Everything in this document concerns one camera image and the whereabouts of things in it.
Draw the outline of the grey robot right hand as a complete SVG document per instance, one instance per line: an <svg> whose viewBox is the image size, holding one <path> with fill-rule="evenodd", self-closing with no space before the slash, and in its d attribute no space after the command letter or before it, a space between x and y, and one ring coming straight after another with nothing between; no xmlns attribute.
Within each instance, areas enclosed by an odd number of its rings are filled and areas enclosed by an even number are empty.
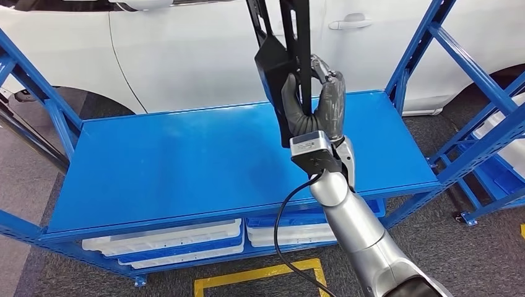
<svg viewBox="0 0 525 297"><path fill-rule="evenodd" d="M331 142L344 138L345 80L341 72L332 70L319 56L311 55L311 70L321 82L318 106L306 115L297 98L296 78L289 74L281 90L284 114L292 136L324 131Z"/></svg>

